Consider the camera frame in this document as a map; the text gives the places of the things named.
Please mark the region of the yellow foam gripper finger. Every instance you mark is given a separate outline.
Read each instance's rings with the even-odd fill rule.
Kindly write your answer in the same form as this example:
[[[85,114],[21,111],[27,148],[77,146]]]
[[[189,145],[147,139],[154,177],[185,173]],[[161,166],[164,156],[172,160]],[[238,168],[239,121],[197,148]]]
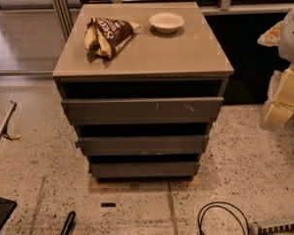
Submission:
[[[281,25],[282,22],[276,23],[258,38],[257,43],[266,47],[277,46],[280,40],[279,34]]]
[[[265,102],[261,113],[260,127],[266,130],[276,130],[283,127],[294,115],[294,111]]]

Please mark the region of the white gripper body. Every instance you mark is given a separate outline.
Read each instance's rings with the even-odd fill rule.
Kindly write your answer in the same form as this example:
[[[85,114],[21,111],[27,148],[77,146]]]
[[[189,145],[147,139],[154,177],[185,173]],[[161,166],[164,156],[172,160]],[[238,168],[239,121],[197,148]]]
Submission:
[[[285,71],[273,72],[269,81],[268,100],[294,111],[294,63]]]

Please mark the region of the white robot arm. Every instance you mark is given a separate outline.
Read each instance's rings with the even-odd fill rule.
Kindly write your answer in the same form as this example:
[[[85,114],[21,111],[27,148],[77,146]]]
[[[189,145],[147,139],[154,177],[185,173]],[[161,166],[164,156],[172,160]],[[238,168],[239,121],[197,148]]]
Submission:
[[[260,121],[264,129],[277,129],[294,115],[294,7],[257,42],[267,47],[276,46],[279,57],[290,63],[285,71],[273,72]]]

